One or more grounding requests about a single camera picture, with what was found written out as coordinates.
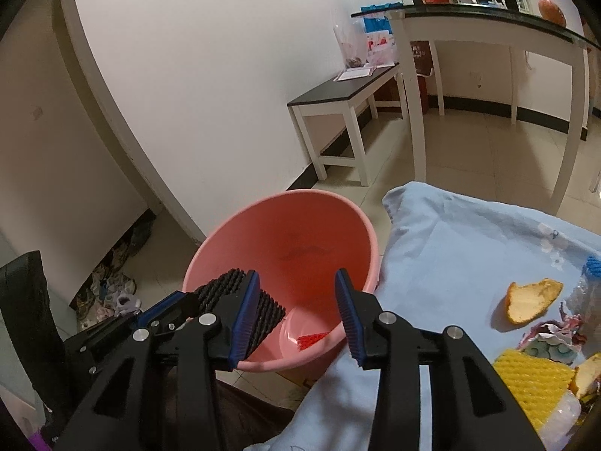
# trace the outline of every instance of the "metal bolt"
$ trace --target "metal bolt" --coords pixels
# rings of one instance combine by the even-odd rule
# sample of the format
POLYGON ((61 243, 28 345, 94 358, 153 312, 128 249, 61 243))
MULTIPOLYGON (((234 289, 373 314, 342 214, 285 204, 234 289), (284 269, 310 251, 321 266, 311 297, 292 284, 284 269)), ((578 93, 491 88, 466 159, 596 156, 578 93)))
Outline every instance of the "metal bolt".
POLYGON ((378 315, 378 319, 380 319, 380 322, 383 324, 389 325, 394 324, 397 321, 397 316, 392 312, 382 312, 380 315, 378 315))
POLYGON ((133 340, 142 342, 145 341, 149 335, 148 329, 138 329, 133 333, 133 340))
POLYGON ((214 324, 215 321, 217 321, 217 316, 215 314, 212 314, 211 312, 207 312, 205 314, 202 314, 199 318, 198 321, 202 324, 202 325, 211 325, 214 324))
POLYGON ((456 325, 451 325, 447 328, 447 335, 451 339, 461 339, 464 336, 464 331, 461 327, 457 327, 456 325))

